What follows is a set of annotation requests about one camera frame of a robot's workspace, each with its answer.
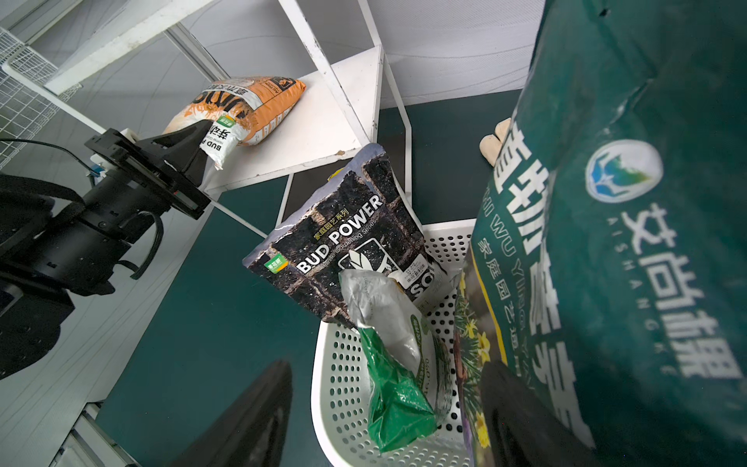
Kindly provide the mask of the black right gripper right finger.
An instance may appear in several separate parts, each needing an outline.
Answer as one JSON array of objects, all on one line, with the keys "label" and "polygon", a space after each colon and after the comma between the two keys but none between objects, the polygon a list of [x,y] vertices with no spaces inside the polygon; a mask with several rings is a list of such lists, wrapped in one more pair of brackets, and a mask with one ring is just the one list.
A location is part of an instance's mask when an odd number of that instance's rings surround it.
[{"label": "black right gripper right finger", "polygon": [[598,466],[583,445],[502,363],[487,363],[480,398],[497,466]]}]

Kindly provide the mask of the dark green soil bag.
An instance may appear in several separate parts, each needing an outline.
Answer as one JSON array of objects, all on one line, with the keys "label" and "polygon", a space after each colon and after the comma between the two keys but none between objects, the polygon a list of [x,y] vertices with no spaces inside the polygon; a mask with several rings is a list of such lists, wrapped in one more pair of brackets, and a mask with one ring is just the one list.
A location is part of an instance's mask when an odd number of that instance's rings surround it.
[{"label": "dark green soil bag", "polygon": [[464,436],[487,363],[598,466],[746,462],[746,5],[549,1],[458,284]]}]

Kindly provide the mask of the white green shelf bag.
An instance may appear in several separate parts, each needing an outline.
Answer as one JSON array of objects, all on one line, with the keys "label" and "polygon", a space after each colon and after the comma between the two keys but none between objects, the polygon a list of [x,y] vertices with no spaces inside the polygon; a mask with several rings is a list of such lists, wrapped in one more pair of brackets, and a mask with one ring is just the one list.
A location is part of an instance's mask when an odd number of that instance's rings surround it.
[{"label": "white green shelf bag", "polygon": [[370,437],[388,453],[433,435],[451,412],[445,343],[396,280],[344,270],[340,290],[367,360]]}]

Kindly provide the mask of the white perforated plastic basket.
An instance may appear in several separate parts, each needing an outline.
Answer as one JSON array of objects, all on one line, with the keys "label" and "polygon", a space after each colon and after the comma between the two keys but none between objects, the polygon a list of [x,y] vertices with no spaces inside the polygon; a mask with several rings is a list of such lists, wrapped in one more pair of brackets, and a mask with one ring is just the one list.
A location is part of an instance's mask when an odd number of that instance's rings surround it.
[{"label": "white perforated plastic basket", "polygon": [[[450,274],[463,265],[476,220],[424,225],[426,249]],[[322,322],[319,326],[311,385],[315,434],[333,466],[471,466],[463,437],[455,383],[453,345],[456,289],[447,294],[428,320],[449,353],[451,408],[445,422],[424,439],[380,453],[368,431],[371,385],[357,331]]]}]

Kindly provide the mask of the orange snack bag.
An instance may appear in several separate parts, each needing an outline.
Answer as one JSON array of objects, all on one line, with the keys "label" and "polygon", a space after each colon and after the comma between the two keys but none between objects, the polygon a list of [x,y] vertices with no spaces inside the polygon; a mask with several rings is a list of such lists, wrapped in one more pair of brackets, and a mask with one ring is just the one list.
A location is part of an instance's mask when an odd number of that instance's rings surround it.
[{"label": "orange snack bag", "polygon": [[212,126],[200,148],[221,170],[235,148],[256,146],[266,139],[287,118],[306,89],[300,80],[277,76],[213,82],[171,119],[165,132],[210,120]]}]

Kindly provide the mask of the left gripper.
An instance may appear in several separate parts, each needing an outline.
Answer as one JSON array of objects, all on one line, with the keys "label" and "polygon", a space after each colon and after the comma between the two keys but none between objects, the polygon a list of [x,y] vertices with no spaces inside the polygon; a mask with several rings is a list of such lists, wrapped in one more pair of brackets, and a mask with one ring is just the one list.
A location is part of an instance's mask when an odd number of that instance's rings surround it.
[{"label": "left gripper", "polygon": [[163,241],[165,212],[173,207],[202,217],[210,198],[200,190],[208,162],[200,144],[212,124],[201,120],[138,142],[114,128],[90,138],[85,146],[124,172],[114,171],[85,196],[2,176],[2,377],[53,349],[75,309],[72,295],[114,293],[110,277],[118,266],[143,276]]}]

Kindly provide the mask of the black white fertilizer bag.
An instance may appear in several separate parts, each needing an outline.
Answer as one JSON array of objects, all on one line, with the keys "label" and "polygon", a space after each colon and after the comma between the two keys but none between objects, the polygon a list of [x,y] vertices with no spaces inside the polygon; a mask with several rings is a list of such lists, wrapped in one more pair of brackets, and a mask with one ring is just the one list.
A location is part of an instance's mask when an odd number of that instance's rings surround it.
[{"label": "black white fertilizer bag", "polygon": [[353,323],[342,270],[372,270],[395,280],[422,312],[435,309],[451,275],[426,250],[389,157],[363,147],[243,260],[243,265],[324,322]]}]

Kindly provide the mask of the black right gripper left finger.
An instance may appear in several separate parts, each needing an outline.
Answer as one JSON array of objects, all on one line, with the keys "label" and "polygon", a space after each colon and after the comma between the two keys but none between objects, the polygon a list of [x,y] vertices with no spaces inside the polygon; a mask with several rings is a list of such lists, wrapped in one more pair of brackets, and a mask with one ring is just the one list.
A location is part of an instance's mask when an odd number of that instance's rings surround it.
[{"label": "black right gripper left finger", "polygon": [[291,365],[276,360],[171,464],[280,465],[292,398]]}]

